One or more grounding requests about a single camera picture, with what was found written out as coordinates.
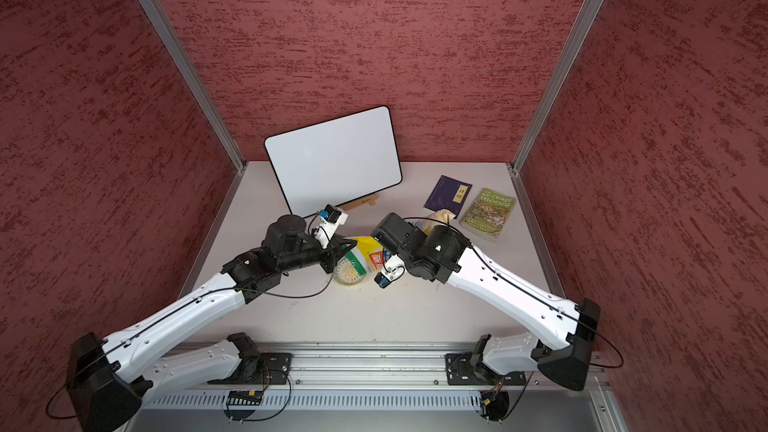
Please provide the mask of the yellow oats bag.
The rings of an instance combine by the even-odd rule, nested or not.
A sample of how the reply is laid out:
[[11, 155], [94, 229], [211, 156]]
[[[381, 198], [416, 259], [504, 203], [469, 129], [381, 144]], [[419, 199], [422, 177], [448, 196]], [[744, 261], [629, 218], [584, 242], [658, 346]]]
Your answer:
[[[441, 209], [422, 218], [406, 218], [406, 221], [418, 227], [422, 232], [428, 235], [433, 228], [440, 223], [450, 224], [456, 215], [447, 210]], [[363, 257], [366, 267], [370, 273], [375, 269], [381, 268], [385, 262], [383, 259], [383, 246], [371, 236], [353, 236], [348, 234], [347, 238], [357, 241], [357, 249]]]

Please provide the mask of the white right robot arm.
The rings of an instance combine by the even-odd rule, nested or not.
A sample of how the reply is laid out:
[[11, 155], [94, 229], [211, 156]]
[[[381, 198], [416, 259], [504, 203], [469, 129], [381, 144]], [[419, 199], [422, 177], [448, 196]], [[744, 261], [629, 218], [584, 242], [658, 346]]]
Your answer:
[[390, 258], [377, 273], [385, 288], [404, 274], [470, 293], [511, 317], [525, 331], [486, 334], [468, 358], [453, 364], [461, 377], [492, 384], [513, 373], [539, 372], [572, 391], [584, 389], [597, 336], [599, 306], [542, 290], [490, 259], [456, 227], [439, 220], [430, 232], [388, 214], [372, 232]]

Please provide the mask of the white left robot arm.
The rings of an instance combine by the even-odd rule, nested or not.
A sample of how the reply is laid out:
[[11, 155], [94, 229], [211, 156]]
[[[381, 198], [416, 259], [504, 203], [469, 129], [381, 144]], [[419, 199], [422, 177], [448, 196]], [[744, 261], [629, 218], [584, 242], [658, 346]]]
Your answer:
[[245, 333], [174, 357], [169, 351], [213, 321], [270, 294], [288, 272], [320, 265], [333, 273], [357, 244], [337, 237], [347, 220], [340, 209], [318, 213], [317, 227], [284, 215], [262, 245], [226, 263], [207, 282], [150, 317], [105, 338], [88, 333], [71, 347], [65, 389], [84, 431], [114, 431], [139, 409], [167, 394], [203, 383], [268, 384], [269, 366]]

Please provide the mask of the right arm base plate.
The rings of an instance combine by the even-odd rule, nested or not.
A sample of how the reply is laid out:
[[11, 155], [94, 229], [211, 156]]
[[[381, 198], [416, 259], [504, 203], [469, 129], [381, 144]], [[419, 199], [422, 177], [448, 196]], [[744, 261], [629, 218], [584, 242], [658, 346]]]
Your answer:
[[473, 365], [471, 352], [448, 353], [444, 356], [447, 382], [450, 386], [522, 386], [527, 377], [524, 372], [502, 376], [483, 364]]

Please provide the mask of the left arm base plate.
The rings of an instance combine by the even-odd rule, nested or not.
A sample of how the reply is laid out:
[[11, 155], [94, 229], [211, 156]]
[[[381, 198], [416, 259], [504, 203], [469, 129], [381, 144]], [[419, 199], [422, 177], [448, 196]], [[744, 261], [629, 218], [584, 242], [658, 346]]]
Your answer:
[[293, 355], [290, 353], [262, 353], [258, 359], [246, 357], [227, 378], [208, 381], [209, 385], [286, 385]]

